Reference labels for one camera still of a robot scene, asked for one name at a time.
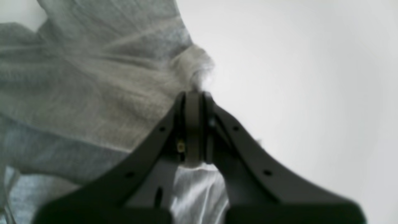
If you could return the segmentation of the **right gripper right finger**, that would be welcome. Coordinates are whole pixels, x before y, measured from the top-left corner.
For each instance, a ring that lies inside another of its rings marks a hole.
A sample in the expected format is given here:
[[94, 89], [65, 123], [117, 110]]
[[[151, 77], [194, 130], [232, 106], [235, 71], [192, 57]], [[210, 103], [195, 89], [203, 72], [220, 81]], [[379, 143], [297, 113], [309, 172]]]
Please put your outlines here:
[[268, 154], [211, 95], [201, 93], [203, 159], [221, 172], [226, 224], [365, 224], [360, 206], [300, 177]]

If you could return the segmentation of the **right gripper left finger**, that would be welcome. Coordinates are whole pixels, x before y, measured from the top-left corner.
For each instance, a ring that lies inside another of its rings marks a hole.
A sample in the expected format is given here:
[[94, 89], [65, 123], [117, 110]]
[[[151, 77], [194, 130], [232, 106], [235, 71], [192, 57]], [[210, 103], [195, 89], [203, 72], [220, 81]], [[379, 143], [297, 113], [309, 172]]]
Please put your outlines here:
[[199, 163], [199, 93], [181, 93], [144, 142], [103, 176], [44, 205], [34, 224], [173, 224], [175, 172]]

